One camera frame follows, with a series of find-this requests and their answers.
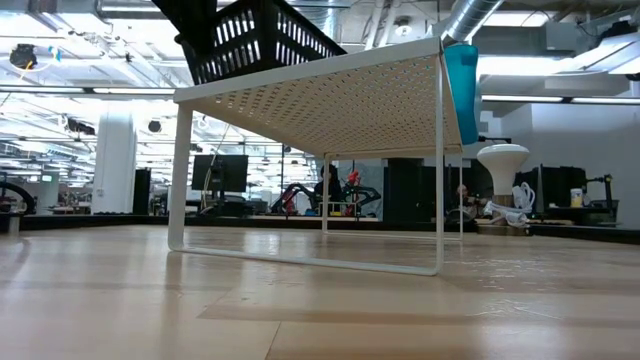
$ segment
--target red object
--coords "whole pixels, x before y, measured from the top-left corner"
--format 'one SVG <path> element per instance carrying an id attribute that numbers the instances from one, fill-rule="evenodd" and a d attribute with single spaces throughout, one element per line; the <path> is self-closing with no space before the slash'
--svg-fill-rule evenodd
<path id="1" fill-rule="evenodd" d="M 282 203 L 283 204 L 287 204 L 286 205 L 286 209 L 287 209 L 287 214 L 289 215 L 293 215 L 296 213 L 296 206 L 293 203 L 293 201 L 289 201 L 289 199 L 292 198 L 293 195 L 293 191 L 287 191 L 283 196 L 282 196 Z"/>
<path id="2" fill-rule="evenodd" d="M 347 181 L 349 182 L 349 184 L 351 184 L 351 185 L 360 184 L 360 178 L 358 177 L 359 175 L 360 175 L 360 173 L 358 172 L 358 170 L 356 170 L 356 171 L 352 172 L 351 174 L 349 174 L 349 176 L 347 176 Z"/>
<path id="3" fill-rule="evenodd" d="M 358 170 L 354 170 L 351 174 L 349 174 L 349 176 L 347 176 L 347 182 L 351 186 L 360 185 L 360 173 L 358 172 Z M 351 201 L 352 202 L 358 201 L 357 193 L 354 193 L 353 195 L 351 195 Z M 355 206 L 354 205 L 347 206 L 347 210 L 344 212 L 344 214 L 345 216 L 355 215 Z"/>

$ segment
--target metal frame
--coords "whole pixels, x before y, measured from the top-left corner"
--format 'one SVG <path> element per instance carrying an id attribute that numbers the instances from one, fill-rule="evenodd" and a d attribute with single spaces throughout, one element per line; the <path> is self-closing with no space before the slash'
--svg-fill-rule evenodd
<path id="1" fill-rule="evenodd" d="M 369 270 L 369 271 L 382 271 L 382 272 L 391 272 L 391 273 L 401 273 L 401 274 L 413 274 L 413 275 L 426 275 L 426 276 L 434 276 L 438 274 L 438 272 L 442 269 L 444 263 L 444 185 L 443 185 L 443 175 L 444 175 L 444 154 L 445 154 L 445 144 L 444 144 L 444 105 L 443 105 L 443 57 L 442 52 L 438 55 L 438 61 L 436 61 L 436 76 L 435 76 L 435 86 L 436 86 L 436 98 L 435 104 L 428 104 L 427 108 L 430 109 L 431 106 L 435 105 L 436 111 L 436 146 L 435 146 L 435 156 L 436 156 L 436 263 L 434 267 L 424 268 L 424 267 L 413 267 L 413 266 L 398 266 L 398 265 L 386 265 L 386 264 L 376 264 L 376 263 L 360 263 L 360 262 L 351 262 L 351 261 L 339 261 L 339 260 L 328 260 L 328 259 L 316 259 L 316 258 L 297 258 L 297 257 L 286 257 L 286 256 L 277 256 L 277 255 L 260 255 L 260 254 L 250 254 L 241 251 L 229 251 L 229 250 L 215 250 L 215 249 L 206 249 L 206 248 L 195 248 L 185 246 L 184 244 L 184 215 L 185 215 L 185 207 L 184 203 L 186 201 L 186 188 L 187 188 L 187 169 L 188 169 L 188 160 L 189 160 L 189 144 L 191 140 L 191 126 L 193 122 L 193 108 L 190 107 L 189 103 L 180 103 L 179 111 L 178 111 L 178 119 L 177 119 L 177 130 L 176 130 L 176 142 L 175 142 L 175 154 L 174 154 L 174 164 L 173 164 L 173 176 L 172 176 L 172 186 L 173 189 L 171 191 L 171 205 L 170 205 L 170 214 L 169 214 L 169 231 L 168 231 L 168 245 L 171 250 L 180 251 L 185 253 L 193 253 L 193 254 L 203 254 L 203 255 L 216 255 L 216 256 L 227 256 L 241 259 L 251 259 L 251 260 L 267 260 L 267 261 L 276 261 L 283 263 L 291 263 L 291 264 L 303 264 L 303 265 L 316 265 L 316 266 L 327 266 L 327 267 L 336 267 L 336 268 L 346 268 L 346 269 L 355 269 L 355 270 Z M 398 152 L 398 149 L 390 149 L 384 151 L 363 151 L 358 153 L 350 153 L 350 154 L 324 154 L 325 164 L 328 164 L 333 158 L 343 158 L 345 156 L 350 158 L 371 158 L 371 157 L 392 157 L 401 155 Z M 329 166 L 325 166 L 325 174 L 324 178 L 328 179 L 329 176 Z M 324 234 L 328 233 L 328 185 L 329 182 L 324 182 L 324 192 L 323 192 L 323 217 L 322 217 L 322 231 Z M 390 238 L 405 238 L 402 236 L 391 235 L 388 236 Z"/>
<path id="2" fill-rule="evenodd" d="M 460 185 L 462 185 L 462 161 L 463 161 L 463 153 L 460 152 L 460 168 L 459 168 L 459 176 L 458 176 L 458 187 L 460 187 Z M 462 206 L 462 192 L 460 192 L 459 194 L 460 199 L 459 199 L 459 203 L 460 205 L 458 206 L 458 212 L 460 213 L 460 228 L 459 228 L 459 233 L 458 236 L 455 238 L 448 238 L 445 237 L 444 241 L 445 242 L 462 242 L 462 240 L 464 239 L 464 217 L 463 217 L 463 210 L 464 207 Z M 417 240 L 437 240 L 437 236 L 417 236 L 417 235 L 384 235 L 384 234 L 359 234 L 358 232 L 333 232 L 333 231 L 325 231 L 325 226 L 323 223 L 322 226 L 322 233 L 323 235 L 336 235 L 336 236 L 355 236 L 355 237 L 375 237 L 375 238 L 396 238 L 396 239 L 417 239 Z"/>

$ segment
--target perforated shelf top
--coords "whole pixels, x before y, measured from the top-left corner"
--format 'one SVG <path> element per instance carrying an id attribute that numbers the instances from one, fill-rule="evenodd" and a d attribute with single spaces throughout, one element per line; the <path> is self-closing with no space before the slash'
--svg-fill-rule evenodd
<path id="1" fill-rule="evenodd" d="M 180 89 L 175 101 L 316 156 L 427 155 L 440 59 L 440 40 L 425 39 Z M 445 151 L 460 152 L 445 69 Z"/>

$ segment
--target shelf leg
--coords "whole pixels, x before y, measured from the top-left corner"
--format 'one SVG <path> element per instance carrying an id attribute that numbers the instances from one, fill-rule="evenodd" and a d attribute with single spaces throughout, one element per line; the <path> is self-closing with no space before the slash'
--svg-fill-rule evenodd
<path id="1" fill-rule="evenodd" d="M 324 172 L 322 174 L 322 234 L 329 233 L 329 167 L 331 159 L 324 156 Z"/>
<path id="2" fill-rule="evenodd" d="M 462 152 L 462 149 L 460 149 L 460 170 L 458 172 L 458 189 L 462 190 L 462 159 L 464 158 L 464 154 Z M 464 200 L 462 198 L 462 191 L 460 191 L 460 237 L 458 238 L 458 240 L 462 241 L 462 238 L 464 237 L 464 216 L 462 216 L 462 211 L 464 210 L 464 207 L 462 206 L 462 200 Z"/>
<path id="3" fill-rule="evenodd" d="M 184 215 L 187 198 L 187 176 L 189 172 L 189 149 L 191 147 L 191 125 L 193 110 L 178 108 L 176 142 L 173 153 L 171 176 L 171 199 L 169 205 L 168 245 L 171 250 L 184 247 Z"/>
<path id="4" fill-rule="evenodd" d="M 436 266 L 444 264 L 444 114 L 442 107 L 442 56 L 436 59 Z"/>

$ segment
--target wooden floor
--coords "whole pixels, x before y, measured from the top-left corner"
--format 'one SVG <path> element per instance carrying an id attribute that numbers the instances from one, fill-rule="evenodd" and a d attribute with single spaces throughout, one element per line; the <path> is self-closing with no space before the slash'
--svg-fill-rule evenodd
<path id="1" fill-rule="evenodd" d="M 430 242 L 187 228 L 191 244 L 430 265 Z M 0 238 L 0 359 L 640 359 L 640 247 L 468 235 L 418 277 L 170 253 L 165 227 Z"/>

